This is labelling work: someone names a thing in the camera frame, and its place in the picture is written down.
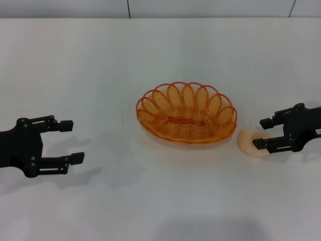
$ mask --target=white table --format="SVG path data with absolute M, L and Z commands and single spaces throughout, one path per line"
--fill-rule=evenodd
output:
M 1 130 L 72 119 L 73 132 L 43 134 L 44 154 L 86 154 L 68 175 L 0 169 L 0 240 L 320 240 L 321 140 L 263 160 L 236 145 L 277 110 L 320 106 L 320 61 L 321 19 L 0 20 Z M 174 81 L 230 97 L 232 140 L 146 134 L 137 100 Z

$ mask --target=white tabletop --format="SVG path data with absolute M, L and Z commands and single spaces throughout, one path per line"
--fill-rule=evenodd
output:
M 321 19 L 0 20 L 1 130 L 71 119 L 72 132 L 43 134 L 44 155 L 86 154 L 67 175 L 0 169 L 0 240 L 320 240 L 321 140 L 265 159 L 236 144 L 277 110 L 321 106 L 320 61 Z M 136 102 L 174 81 L 231 99 L 228 143 L 142 129 Z

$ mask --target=oval basket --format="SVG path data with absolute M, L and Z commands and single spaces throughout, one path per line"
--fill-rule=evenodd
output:
M 137 102 L 136 114 L 155 136 L 187 144 L 217 143 L 228 138 L 237 121 L 228 97 L 196 82 L 157 86 Z

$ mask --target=orange wire basket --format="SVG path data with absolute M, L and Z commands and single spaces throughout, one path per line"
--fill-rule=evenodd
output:
M 137 102 L 137 119 L 155 136 L 177 143 L 217 143 L 233 135 L 237 113 L 228 97 L 196 82 L 161 84 Z

